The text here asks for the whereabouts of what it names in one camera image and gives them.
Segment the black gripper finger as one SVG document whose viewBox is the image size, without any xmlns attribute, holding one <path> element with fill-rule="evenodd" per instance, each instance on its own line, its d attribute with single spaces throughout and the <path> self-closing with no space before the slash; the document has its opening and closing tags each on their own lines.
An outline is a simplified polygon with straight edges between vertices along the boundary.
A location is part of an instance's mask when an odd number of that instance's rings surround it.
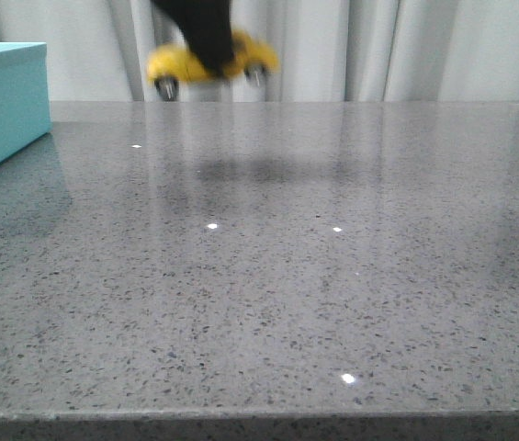
<svg viewBox="0 0 519 441">
<path fill-rule="evenodd" d="M 234 60 L 231 2 L 222 0 L 157 0 L 152 3 L 181 31 L 188 48 L 215 77 Z"/>
</svg>

